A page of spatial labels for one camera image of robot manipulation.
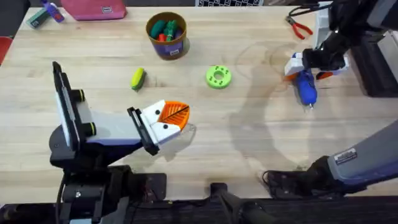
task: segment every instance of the pink box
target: pink box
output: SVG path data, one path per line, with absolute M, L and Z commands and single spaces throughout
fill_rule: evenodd
M 61 0 L 61 3 L 78 21 L 122 19 L 127 14 L 123 0 Z

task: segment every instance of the label sticker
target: label sticker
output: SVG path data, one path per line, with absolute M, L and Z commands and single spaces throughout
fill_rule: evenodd
M 178 53 L 180 53 L 180 51 L 177 49 L 177 50 L 172 50 L 172 51 L 170 51 L 170 55 L 171 56 L 173 56 L 173 55 L 175 55 L 175 54 L 178 54 Z
M 102 13 L 112 13 L 112 7 L 111 6 L 102 6 Z
M 157 45 L 154 44 L 154 47 L 158 54 L 166 55 L 166 56 L 173 56 L 180 54 L 183 52 L 183 42 L 179 42 L 173 45 Z
M 339 153 L 337 155 L 335 155 L 335 161 L 337 165 L 340 165 L 342 163 L 348 162 L 350 160 L 353 160 L 355 158 L 357 158 L 357 153 L 356 150 L 354 148 L 345 150 L 342 153 Z

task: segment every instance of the black cable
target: black cable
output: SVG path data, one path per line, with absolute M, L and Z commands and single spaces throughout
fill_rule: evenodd
M 55 223 L 60 224 L 60 204 L 63 186 L 65 185 L 65 173 L 62 175 L 60 188 L 58 189 L 57 201 L 55 202 Z
M 182 208 L 186 207 L 189 205 L 192 205 L 194 207 L 203 207 L 207 205 L 207 203 L 210 201 L 211 197 L 207 197 L 205 199 L 199 200 L 198 202 L 191 202 L 191 201 L 181 201 L 177 200 L 174 201 L 173 204 L 167 206 L 167 207 L 140 207 L 134 204 L 130 204 L 130 206 L 136 208 L 136 209 L 148 209 L 148 210 L 168 210 L 168 209 L 173 209 L 173 208 Z
M 344 4 L 344 3 L 347 3 L 347 2 L 348 2 L 348 0 L 342 0 L 342 1 L 336 1 L 335 0 L 332 3 L 330 3 L 329 5 L 326 5 L 326 6 L 319 6 L 319 4 L 307 4 L 307 5 L 299 6 L 299 7 L 296 7 L 294 9 L 292 9 L 289 12 L 289 16 L 290 17 L 300 16 L 300 15 L 304 15 L 304 14 L 307 14 L 307 13 L 310 13 L 310 12 L 315 12 L 315 11 L 319 11 L 319 10 L 322 10 L 322 9 L 328 9 L 328 8 L 330 8 L 332 6 L 335 6 L 335 5 L 338 5 L 338 4 Z M 300 10 L 300 9 L 308 9 L 308 10 L 293 13 L 293 12 L 295 12 L 297 10 Z

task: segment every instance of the wooden table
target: wooden table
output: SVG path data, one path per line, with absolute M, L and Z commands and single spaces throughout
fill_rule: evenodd
M 126 108 L 161 99 L 192 107 L 187 130 L 159 155 L 140 150 L 117 162 L 137 172 L 165 172 L 169 199 L 203 198 L 212 182 L 226 182 L 240 197 L 268 197 L 262 171 L 306 169 L 393 122 L 398 100 L 368 98 L 352 70 L 316 83 L 314 110 L 300 105 L 281 76 L 292 53 L 310 41 L 296 38 L 284 21 L 290 10 L 141 7 L 129 8 L 119 21 L 66 16 L 63 24 L 48 21 L 40 30 L 24 22 L 0 68 L 0 203 L 55 201 L 62 171 L 49 163 L 48 140 L 60 123 L 53 60 L 72 87 L 85 90 L 92 111 L 127 116 Z M 146 37 L 146 21 L 162 11 L 188 23 L 190 50 L 179 60 L 158 58 Z M 297 20 L 314 26 L 313 14 Z M 229 87 L 207 86 L 210 65 L 232 71 Z M 136 93 L 129 81 L 138 67 L 149 76 Z M 398 183 L 373 185 L 364 194 L 396 195 Z

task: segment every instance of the cup of markers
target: cup of markers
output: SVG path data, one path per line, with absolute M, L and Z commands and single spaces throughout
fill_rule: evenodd
M 146 32 L 162 59 L 180 58 L 187 50 L 187 23 L 177 13 L 161 12 L 152 16 L 147 22 Z

